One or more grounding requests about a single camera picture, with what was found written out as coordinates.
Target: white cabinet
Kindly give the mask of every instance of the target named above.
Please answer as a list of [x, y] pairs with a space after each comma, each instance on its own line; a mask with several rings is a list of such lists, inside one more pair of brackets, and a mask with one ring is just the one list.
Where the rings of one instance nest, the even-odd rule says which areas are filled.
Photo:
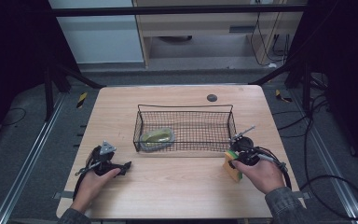
[[[49, 0], [52, 8], [132, 7], [131, 0]], [[79, 64], [142, 63], [134, 16], [57, 18]]]

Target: wooden table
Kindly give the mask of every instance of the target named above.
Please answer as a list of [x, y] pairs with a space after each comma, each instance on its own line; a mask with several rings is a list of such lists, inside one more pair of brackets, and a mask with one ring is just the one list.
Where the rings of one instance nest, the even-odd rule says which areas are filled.
[[[207, 95], [215, 94], [216, 102]], [[73, 191], [77, 176], [91, 150], [103, 140], [117, 148], [114, 163], [132, 161], [125, 176], [113, 179], [94, 200], [87, 215], [102, 219], [135, 218], [241, 218], [271, 217], [259, 192], [247, 179], [236, 183], [222, 167], [223, 153], [172, 155], [137, 153], [132, 142], [138, 105], [234, 105], [237, 133], [246, 134], [256, 146], [269, 148], [285, 161], [293, 189], [298, 186], [281, 138], [259, 86], [153, 86], [101, 89], [78, 150], [65, 190]], [[71, 205], [62, 198], [57, 216]]]

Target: wrist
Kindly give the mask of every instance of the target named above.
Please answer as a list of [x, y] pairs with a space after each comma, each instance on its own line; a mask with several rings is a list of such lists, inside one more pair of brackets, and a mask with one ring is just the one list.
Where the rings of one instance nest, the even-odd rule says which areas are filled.
[[89, 200], [82, 200], [81, 198], [76, 198], [72, 204], [71, 208], [75, 209], [76, 211], [84, 214], [87, 209], [89, 208], [90, 201]]

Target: jacket cuff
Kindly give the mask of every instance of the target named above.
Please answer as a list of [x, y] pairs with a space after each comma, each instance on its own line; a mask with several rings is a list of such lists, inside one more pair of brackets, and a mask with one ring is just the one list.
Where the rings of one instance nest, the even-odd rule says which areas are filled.
[[266, 202], [275, 217], [280, 212], [303, 207], [296, 195], [287, 187], [275, 189], [266, 195]]

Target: person's left hand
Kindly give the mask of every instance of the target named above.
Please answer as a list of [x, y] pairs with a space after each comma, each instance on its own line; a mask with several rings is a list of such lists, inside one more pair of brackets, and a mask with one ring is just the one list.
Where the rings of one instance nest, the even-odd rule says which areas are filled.
[[112, 180], [113, 177], [115, 177], [118, 173], [120, 173], [119, 168], [113, 169], [101, 176], [96, 175], [92, 170], [88, 171], [84, 176], [84, 179], [81, 181], [76, 198], [72, 203], [71, 208], [84, 214], [91, 201], [97, 197], [103, 186], [109, 180]]

